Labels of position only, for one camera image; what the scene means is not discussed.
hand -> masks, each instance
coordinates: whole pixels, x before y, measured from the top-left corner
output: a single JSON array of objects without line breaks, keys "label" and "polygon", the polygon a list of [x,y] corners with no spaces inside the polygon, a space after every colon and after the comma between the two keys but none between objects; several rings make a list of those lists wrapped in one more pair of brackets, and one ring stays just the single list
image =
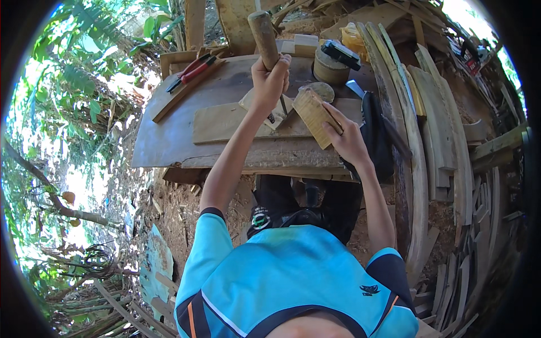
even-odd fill
[{"label": "hand", "polygon": [[267,71],[261,57],[252,66],[254,99],[252,105],[267,117],[276,107],[283,92],[289,87],[289,64],[291,55],[279,54],[280,58],[272,71]]},{"label": "hand", "polygon": [[329,103],[323,102],[323,107],[331,113],[344,130],[342,135],[338,135],[336,130],[328,122],[323,122],[321,125],[331,139],[331,143],[338,154],[347,162],[354,165],[357,170],[366,164],[372,164],[365,141],[362,139],[359,125],[345,117],[340,110],[331,106]]}]

chisel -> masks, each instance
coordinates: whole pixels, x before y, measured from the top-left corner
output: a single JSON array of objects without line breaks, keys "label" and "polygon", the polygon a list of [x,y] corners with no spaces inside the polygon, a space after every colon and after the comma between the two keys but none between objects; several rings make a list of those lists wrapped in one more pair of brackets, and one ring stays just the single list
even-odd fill
[{"label": "chisel", "polygon": [[[263,64],[268,71],[271,71],[278,60],[278,48],[276,47],[276,39],[274,38],[274,29],[271,22],[271,17],[268,12],[258,11],[248,15],[248,23],[254,35],[255,44],[258,46],[259,54],[263,59]],[[283,101],[283,96],[280,95],[280,102],[284,115],[287,116],[286,104]],[[268,116],[271,123],[274,123],[272,113]]]}]

black pants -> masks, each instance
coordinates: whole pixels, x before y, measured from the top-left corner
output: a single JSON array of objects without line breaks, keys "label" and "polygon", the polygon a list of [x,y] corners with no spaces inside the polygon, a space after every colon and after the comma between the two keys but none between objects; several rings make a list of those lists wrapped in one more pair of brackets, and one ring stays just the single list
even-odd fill
[{"label": "black pants", "polygon": [[312,224],[324,228],[344,245],[349,241],[359,216],[362,185],[351,182],[323,181],[325,196],[318,208],[302,208],[291,188],[291,178],[258,175],[252,210],[252,226],[248,238],[266,228]]}]

tree branch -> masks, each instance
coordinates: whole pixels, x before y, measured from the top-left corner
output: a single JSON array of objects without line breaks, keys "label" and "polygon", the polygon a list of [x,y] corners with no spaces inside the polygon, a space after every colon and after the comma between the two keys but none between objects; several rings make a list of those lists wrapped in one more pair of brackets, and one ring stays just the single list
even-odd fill
[{"label": "tree branch", "polygon": [[[11,158],[13,158],[15,160],[15,162],[17,162],[21,167],[26,169],[34,177],[36,177],[38,180],[40,180],[43,185],[54,188],[54,186],[51,184],[51,182],[49,182],[47,177],[38,168],[36,168],[32,163],[25,160],[19,154],[19,152],[17,150],[15,150],[11,146],[11,144],[8,142],[8,140],[6,140],[4,137],[2,137],[2,144],[4,145],[8,155]],[[64,204],[62,204],[62,202],[60,201],[58,196],[56,196],[55,194],[52,194],[52,193],[48,193],[48,194],[49,194],[49,199],[51,200],[53,206],[55,207],[56,210],[58,210],[58,212],[62,216],[76,217],[76,218],[80,218],[82,220],[87,220],[87,221],[98,223],[98,224],[101,224],[101,225],[104,225],[104,226],[106,226],[109,223],[109,221],[106,218],[103,218],[99,214],[87,213],[85,211],[72,210],[70,208],[67,208],[66,206],[64,206]]]}]

left hand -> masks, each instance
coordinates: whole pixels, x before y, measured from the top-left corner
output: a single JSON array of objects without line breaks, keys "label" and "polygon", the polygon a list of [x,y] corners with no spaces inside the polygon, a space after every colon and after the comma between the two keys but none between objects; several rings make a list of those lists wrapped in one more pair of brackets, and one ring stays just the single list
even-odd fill
[{"label": "left hand", "polygon": [[291,55],[279,54],[279,56],[272,71],[267,71],[261,57],[252,66],[255,91],[252,106],[256,113],[260,112],[265,117],[276,107],[280,96],[289,87]]}]

